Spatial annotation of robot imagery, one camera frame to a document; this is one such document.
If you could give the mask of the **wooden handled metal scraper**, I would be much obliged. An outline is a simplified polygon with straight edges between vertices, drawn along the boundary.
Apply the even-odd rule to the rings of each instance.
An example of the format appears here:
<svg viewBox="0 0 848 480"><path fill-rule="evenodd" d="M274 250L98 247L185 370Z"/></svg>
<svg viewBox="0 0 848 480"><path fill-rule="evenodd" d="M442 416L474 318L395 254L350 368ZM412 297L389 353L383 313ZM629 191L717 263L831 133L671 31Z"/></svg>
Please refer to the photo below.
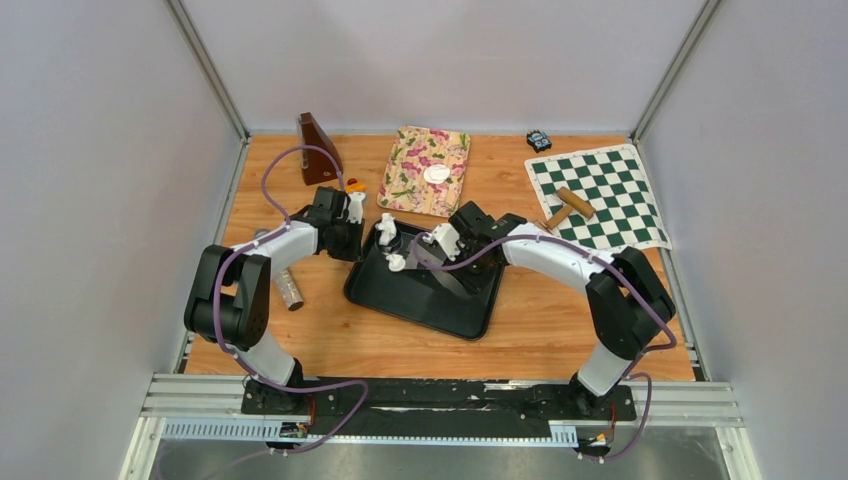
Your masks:
<svg viewBox="0 0 848 480"><path fill-rule="evenodd" d="M447 255L437 243L413 241L407 247L403 269L429 270L433 266L440 267L447 261Z"/></svg>

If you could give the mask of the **wooden pastry roller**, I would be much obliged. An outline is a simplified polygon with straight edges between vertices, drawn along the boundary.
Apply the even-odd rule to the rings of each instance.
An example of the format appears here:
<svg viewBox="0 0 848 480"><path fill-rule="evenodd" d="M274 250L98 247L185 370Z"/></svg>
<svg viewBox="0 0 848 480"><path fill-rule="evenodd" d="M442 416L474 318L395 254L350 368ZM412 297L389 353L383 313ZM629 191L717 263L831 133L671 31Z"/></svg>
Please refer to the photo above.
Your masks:
<svg viewBox="0 0 848 480"><path fill-rule="evenodd" d="M595 216L596 209L571 190L560 188L556 191L556 196L562 202L562 206L549 219L540 223L545 230L553 232L574 212L584 219L592 219Z"/></svg>

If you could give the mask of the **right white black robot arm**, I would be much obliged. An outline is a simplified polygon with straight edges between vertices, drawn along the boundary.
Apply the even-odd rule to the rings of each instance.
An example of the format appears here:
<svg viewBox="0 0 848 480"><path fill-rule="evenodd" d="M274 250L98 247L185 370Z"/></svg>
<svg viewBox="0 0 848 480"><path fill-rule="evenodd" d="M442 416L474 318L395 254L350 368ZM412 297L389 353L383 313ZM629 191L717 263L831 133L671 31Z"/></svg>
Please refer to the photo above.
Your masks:
<svg viewBox="0 0 848 480"><path fill-rule="evenodd" d="M442 266L468 291L492 268L521 267L584 294L597 337L588 360L572 380L571 403L584 417L596 417L611 403L610 391L665 334L665 348L677 343L668 324L676 306L646 255L634 247L600 251L555 236L515 214L495 219L472 201L439 225L432 239Z"/></svg>

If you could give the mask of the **black baking tray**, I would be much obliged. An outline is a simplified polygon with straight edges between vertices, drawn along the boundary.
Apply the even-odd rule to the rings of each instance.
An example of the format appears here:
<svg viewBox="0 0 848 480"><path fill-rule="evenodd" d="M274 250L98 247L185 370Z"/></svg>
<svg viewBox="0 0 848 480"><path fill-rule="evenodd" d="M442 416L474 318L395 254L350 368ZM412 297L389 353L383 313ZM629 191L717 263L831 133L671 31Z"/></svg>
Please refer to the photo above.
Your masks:
<svg viewBox="0 0 848 480"><path fill-rule="evenodd" d="M379 249L380 231L372 227L364 240L363 260L354 264L344 295L362 307L468 341L483 337L495 309L502 266L482 275L482 290L468 293L461 285L442 285L435 272L423 269L392 272Z"/></svg>

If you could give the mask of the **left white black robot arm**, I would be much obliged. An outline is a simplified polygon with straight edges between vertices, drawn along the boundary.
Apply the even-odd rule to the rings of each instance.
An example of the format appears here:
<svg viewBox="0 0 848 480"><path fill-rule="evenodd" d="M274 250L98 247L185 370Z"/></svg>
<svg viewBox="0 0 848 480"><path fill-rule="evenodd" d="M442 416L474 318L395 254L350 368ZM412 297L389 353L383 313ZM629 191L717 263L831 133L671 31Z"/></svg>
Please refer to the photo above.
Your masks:
<svg viewBox="0 0 848 480"><path fill-rule="evenodd" d="M279 274L326 253L345 262L362 259L366 195L317 189L303 207L270 233L234 247L210 245L199 260L184 311L185 328L215 343L255 381L283 413L298 411L309 387L302 366L268 329L270 295Z"/></svg>

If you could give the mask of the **round cut dough wrapper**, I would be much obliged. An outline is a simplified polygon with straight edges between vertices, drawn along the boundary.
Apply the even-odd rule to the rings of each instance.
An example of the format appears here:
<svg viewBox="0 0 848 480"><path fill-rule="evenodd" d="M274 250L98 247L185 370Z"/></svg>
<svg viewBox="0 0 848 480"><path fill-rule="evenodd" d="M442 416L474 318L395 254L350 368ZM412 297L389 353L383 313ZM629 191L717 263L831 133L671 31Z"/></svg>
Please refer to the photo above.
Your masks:
<svg viewBox="0 0 848 480"><path fill-rule="evenodd" d="M401 272L406 269L406 258L400 254L389 254L385 257L390 272Z"/></svg>

